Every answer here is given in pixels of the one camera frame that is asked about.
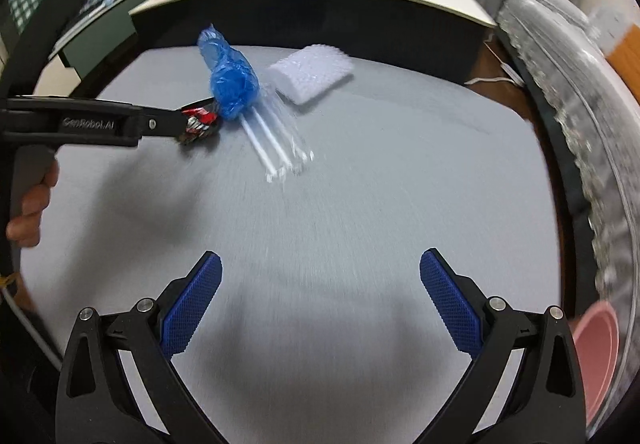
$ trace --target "plastic bag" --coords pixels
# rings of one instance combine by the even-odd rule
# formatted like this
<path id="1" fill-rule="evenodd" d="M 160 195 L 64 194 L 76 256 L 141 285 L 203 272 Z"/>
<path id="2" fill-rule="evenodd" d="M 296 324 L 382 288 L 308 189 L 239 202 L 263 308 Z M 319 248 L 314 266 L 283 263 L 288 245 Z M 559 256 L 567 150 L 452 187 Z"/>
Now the plastic bag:
<path id="1" fill-rule="evenodd" d="M 267 77 L 260 78 L 260 95 L 240 114 L 240 122 L 266 169 L 267 182 L 298 175 L 314 159 Z"/>
<path id="2" fill-rule="evenodd" d="M 209 87 L 220 115 L 225 120 L 236 119 L 258 97 L 260 84 L 254 69 L 213 25 L 200 33 L 198 48 L 211 70 Z"/>

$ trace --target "blue plastic bag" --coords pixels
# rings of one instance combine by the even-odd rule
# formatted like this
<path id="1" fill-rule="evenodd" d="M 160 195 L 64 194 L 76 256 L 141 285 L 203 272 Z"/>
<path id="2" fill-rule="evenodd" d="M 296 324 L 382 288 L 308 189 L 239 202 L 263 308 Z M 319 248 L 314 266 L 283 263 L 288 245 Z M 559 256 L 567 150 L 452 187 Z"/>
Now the blue plastic bag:
<path id="1" fill-rule="evenodd" d="M 260 93 L 260 84 L 249 61 L 226 42 L 213 25 L 198 37 L 200 54 L 211 70 L 209 87 L 225 120 L 233 120 Z"/>

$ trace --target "gray table surface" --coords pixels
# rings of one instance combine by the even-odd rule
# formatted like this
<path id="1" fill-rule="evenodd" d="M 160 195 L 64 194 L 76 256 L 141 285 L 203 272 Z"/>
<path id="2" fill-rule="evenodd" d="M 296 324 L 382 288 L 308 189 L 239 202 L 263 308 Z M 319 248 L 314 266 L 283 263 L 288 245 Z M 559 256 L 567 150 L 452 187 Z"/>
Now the gray table surface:
<path id="1" fill-rule="evenodd" d="M 241 50 L 256 67 L 288 53 Z M 62 148 L 42 242 L 22 255 L 60 347 L 82 307 L 129 309 L 213 250 L 222 285 L 174 364 L 231 444 L 410 443 L 469 363 L 420 283 L 424 250 L 515 308 L 558 303 L 555 212 L 532 127 L 449 82 L 355 66 L 299 114 L 316 159 L 284 185 L 265 182 L 231 125 L 190 151 L 163 139 Z M 149 51 L 102 97 L 178 107 L 206 98 L 208 75 L 196 48 Z"/>

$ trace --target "pink bowl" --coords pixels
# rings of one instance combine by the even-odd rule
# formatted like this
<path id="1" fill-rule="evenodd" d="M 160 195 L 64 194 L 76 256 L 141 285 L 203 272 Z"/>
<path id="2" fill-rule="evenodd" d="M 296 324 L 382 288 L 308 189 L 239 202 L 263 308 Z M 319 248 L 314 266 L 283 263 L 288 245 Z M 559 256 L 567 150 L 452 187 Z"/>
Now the pink bowl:
<path id="1" fill-rule="evenodd" d="M 607 395 L 618 358 L 618 319 L 607 301 L 591 305 L 584 315 L 571 322 L 578 353 L 587 424 Z"/>

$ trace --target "finger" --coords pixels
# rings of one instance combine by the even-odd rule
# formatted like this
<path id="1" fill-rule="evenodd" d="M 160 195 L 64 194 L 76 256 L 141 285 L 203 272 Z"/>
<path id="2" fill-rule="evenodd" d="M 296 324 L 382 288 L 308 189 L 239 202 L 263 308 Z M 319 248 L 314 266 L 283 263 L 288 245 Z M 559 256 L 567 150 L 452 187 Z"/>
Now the finger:
<path id="1" fill-rule="evenodd" d="M 18 242 L 18 245 L 23 249 L 26 249 L 28 247 L 35 247 L 39 243 L 40 243 L 40 230 L 38 230 L 35 236 L 31 236 L 27 239 L 20 240 Z"/>
<path id="2" fill-rule="evenodd" d="M 22 241 L 38 235 L 42 213 L 28 217 L 14 218 L 6 227 L 6 237 L 13 241 Z"/>
<path id="3" fill-rule="evenodd" d="M 60 166 L 58 166 L 58 161 L 53 160 L 53 164 L 47 171 L 47 174 L 44 175 L 44 179 L 42 182 L 44 185 L 49 186 L 50 188 L 54 187 L 58 183 L 58 176 L 60 175 Z"/>
<path id="4" fill-rule="evenodd" d="M 51 190 L 49 186 L 38 184 L 29 189 L 22 197 L 22 215 L 39 213 L 49 205 Z"/>

